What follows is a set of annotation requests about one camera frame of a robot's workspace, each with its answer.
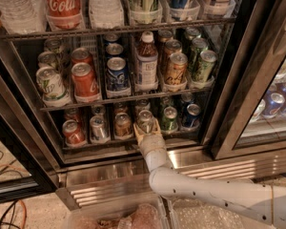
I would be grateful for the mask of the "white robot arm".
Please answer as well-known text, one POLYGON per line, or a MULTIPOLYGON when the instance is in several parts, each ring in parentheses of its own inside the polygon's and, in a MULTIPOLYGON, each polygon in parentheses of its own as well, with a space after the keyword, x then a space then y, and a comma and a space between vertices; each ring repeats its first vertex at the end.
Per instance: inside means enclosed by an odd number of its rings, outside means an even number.
POLYGON ((147 164, 151 189, 164 198, 195 198, 249 219, 286 229, 286 187, 219 179, 200 179, 178 173, 168 156, 157 121, 149 133, 133 131, 147 164))

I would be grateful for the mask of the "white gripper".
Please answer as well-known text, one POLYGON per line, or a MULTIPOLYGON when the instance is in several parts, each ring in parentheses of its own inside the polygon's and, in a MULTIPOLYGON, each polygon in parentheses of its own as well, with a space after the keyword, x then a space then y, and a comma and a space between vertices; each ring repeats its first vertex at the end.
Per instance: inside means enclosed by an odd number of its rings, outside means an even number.
POLYGON ((133 124, 133 131, 135 138, 139 143, 138 146, 140 152, 143 156, 146 156, 151 151, 165 148, 165 140, 161 135, 161 129, 156 118, 153 120, 153 133, 155 135, 144 136, 143 131, 137 126, 136 123, 133 124))

